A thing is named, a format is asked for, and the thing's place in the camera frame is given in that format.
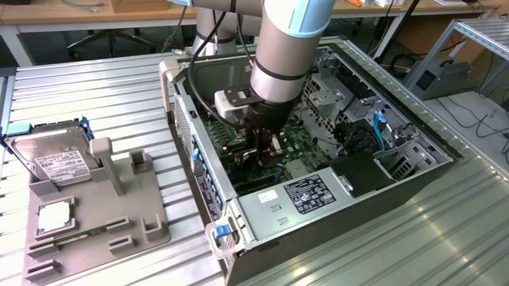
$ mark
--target metal table surface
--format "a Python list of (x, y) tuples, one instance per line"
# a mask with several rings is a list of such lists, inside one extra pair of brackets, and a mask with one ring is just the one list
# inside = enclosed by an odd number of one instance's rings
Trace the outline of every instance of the metal table surface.
[[(108, 136), (114, 159), (145, 149), (154, 158), (173, 239), (169, 244), (117, 260), (63, 281), (72, 285), (143, 282), (223, 285), (203, 223), (186, 182), (162, 107), (161, 55), (114, 58), (19, 69), (7, 82), (11, 122), (32, 124), (87, 116), (96, 138)], [(3, 153), (0, 181), (0, 284), (20, 285), (28, 173)]]
[[(463, 142), (445, 120), (392, 81), (361, 51), (340, 46), (460, 150), (465, 159), (402, 206), (320, 245), (243, 285), (508, 285), (509, 187)], [(142, 56), (20, 69), (11, 120), (46, 122), (90, 116), (95, 133), (114, 134), (115, 156), (146, 149), (157, 158), (170, 244), (70, 279), (78, 285), (222, 285), (195, 202), (162, 113), (161, 56)], [(19, 285), (27, 218), (27, 175), (4, 157), (0, 181), (0, 284)]]

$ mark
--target hard drive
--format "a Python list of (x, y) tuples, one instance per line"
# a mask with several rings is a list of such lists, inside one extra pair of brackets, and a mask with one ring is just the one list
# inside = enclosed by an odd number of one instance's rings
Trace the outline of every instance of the hard drive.
[(87, 127), (78, 120), (39, 125), (11, 125), (3, 139), (10, 152), (36, 181), (64, 186), (88, 180), (99, 161), (90, 153)]

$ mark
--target circuit board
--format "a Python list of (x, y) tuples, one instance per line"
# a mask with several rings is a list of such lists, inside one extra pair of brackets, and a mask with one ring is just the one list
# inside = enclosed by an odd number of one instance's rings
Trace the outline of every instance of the circuit board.
[(293, 116), (281, 130), (286, 138), (285, 156), (265, 167), (255, 167), (249, 171), (231, 170), (231, 158), (225, 154), (225, 147), (229, 150), (242, 150), (245, 148), (243, 135), (218, 121), (203, 120), (203, 122), (225, 171), (239, 195), (247, 195), (286, 182), (298, 174), (314, 172), (328, 161), (322, 150), (313, 143), (312, 135), (300, 124), (298, 116)]

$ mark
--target sticker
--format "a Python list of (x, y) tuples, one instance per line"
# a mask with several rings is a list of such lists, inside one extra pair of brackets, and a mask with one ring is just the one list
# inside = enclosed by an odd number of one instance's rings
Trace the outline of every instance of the sticker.
[(297, 211), (306, 214), (336, 201), (320, 175), (308, 177), (284, 186)]
[(259, 194), (258, 198), (261, 199), (262, 203), (266, 203), (267, 201), (271, 201), (273, 199), (278, 198), (278, 193), (275, 192), (275, 190), (271, 190)]
[(203, 200), (206, 201), (210, 218), (213, 221), (217, 221), (221, 218), (221, 209), (214, 200), (214, 196), (215, 196), (214, 192), (211, 191), (211, 188), (209, 187), (206, 177), (203, 175), (197, 175), (195, 178), (197, 178), (199, 190), (202, 191)]
[(54, 182), (90, 175), (86, 160), (78, 150), (35, 158), (35, 161)]

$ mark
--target power supply label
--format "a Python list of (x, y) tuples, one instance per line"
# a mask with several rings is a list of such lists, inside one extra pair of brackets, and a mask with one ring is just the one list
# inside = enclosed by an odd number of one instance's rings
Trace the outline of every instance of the power supply label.
[(35, 158), (35, 161), (54, 182), (90, 175), (86, 160), (78, 150)]
[(314, 175), (284, 186), (297, 211), (306, 214), (336, 201), (320, 175)]

